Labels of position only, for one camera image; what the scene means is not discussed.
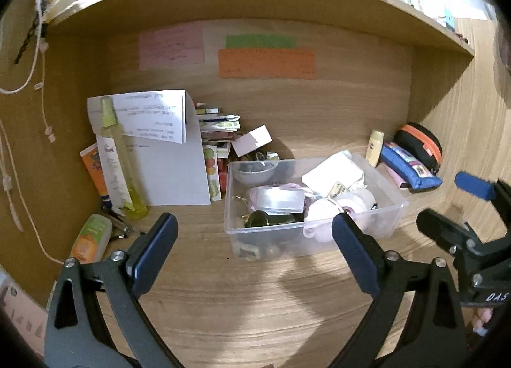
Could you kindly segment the white cloth pouch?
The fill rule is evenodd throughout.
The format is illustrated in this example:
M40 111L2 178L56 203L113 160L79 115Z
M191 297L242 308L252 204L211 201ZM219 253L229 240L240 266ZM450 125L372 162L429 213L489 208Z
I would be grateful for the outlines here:
M331 155L304 174L303 184L321 197L335 198L338 194L365 186L365 173L345 150Z

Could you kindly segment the dark green glass bottle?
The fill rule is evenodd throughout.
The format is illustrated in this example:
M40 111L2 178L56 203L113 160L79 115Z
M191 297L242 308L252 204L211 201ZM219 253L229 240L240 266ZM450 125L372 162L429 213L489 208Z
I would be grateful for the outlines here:
M264 211L252 212L244 224L245 228L259 228L272 225L293 224L295 217L292 214L268 214Z

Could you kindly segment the white round lid container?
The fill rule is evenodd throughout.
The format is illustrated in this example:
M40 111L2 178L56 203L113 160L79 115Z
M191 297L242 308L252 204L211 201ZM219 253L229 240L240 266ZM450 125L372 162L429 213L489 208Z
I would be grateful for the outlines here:
M305 191L299 187L257 186L247 191L248 205L255 211L302 213Z

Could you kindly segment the white tape roll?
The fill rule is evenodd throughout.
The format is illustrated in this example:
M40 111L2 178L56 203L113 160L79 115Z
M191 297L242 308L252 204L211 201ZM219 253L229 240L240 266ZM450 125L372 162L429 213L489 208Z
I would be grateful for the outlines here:
M377 209L375 198L371 192L361 188L353 192L343 192L336 199L337 205L346 212L357 224L360 230L366 231L370 228L374 212Z

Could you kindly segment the black orange zip case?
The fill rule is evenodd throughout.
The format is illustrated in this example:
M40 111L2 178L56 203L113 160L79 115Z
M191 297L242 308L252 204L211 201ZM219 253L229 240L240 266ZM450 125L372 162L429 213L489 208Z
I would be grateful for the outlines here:
M408 151L434 175L443 163L443 148L436 136L421 124L404 124L394 135L393 141Z

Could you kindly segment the black pens cluster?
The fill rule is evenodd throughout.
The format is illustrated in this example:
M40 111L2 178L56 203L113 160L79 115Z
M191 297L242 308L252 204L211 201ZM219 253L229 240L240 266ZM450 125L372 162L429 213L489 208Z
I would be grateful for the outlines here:
M113 231L109 241L113 242L120 239L127 239L131 236L143 236L145 233L131 225L123 216L119 215L110 203L103 202L101 205L101 214L108 218L112 225Z

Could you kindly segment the tall yellow spray bottle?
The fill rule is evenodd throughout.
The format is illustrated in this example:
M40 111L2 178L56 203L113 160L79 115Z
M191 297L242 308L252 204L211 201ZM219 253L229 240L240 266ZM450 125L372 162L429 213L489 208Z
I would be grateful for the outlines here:
M124 214L130 220L144 218L148 210L133 177L122 127L117 120L111 97L101 98L101 138L113 189L120 197Z

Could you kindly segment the orange sunscreen tube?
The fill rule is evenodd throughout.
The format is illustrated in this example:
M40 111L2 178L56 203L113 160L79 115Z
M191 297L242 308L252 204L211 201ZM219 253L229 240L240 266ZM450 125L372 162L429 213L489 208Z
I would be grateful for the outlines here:
M101 167L101 159L98 144L94 143L80 152L86 170L91 177L98 194L102 199L108 199L107 186Z

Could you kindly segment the fruit print booklet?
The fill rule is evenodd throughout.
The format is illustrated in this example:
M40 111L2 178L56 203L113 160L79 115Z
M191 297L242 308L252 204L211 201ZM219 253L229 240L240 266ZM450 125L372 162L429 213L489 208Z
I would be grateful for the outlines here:
M217 146L203 145L203 156L208 180L210 200L212 202L222 199L221 186L217 162Z

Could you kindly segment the clear plastic storage bin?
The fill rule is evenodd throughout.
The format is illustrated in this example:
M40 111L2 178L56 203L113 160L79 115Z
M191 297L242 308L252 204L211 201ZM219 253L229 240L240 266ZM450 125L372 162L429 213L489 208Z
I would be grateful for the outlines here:
M359 155L230 164L224 230L247 261L310 256L335 249L332 220L341 212L363 233L390 237L407 201Z

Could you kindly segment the clear small bowl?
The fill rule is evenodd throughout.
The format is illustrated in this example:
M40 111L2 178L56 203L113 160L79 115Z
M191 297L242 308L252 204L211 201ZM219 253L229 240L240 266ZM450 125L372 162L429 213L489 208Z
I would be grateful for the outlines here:
M240 161L230 164L234 179L244 186L257 186L269 182L277 166L277 161Z

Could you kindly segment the white card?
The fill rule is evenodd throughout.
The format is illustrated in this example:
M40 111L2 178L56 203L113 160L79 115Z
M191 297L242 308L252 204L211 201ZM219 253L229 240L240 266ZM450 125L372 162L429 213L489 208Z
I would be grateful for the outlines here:
M238 157L245 156L272 141L272 137L265 125L251 130L245 135L236 138L232 146Z

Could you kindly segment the pink sticky note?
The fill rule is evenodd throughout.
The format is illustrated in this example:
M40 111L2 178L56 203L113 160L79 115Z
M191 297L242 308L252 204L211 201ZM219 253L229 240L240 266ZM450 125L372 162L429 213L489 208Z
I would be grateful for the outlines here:
M203 64L203 25L190 22L139 34L139 68L142 71Z

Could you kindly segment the orange sticky note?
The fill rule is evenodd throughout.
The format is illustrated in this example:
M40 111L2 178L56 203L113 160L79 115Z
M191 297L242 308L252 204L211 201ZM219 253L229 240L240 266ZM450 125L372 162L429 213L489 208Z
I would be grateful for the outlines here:
M316 78L315 52L307 49L225 48L217 56L224 79Z

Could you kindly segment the green sticky note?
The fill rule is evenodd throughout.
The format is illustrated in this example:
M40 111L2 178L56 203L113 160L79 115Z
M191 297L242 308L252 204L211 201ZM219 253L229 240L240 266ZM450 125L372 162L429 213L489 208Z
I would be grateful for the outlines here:
M228 35L225 39L225 47L227 49L240 48L295 49L296 39L292 37L273 34Z

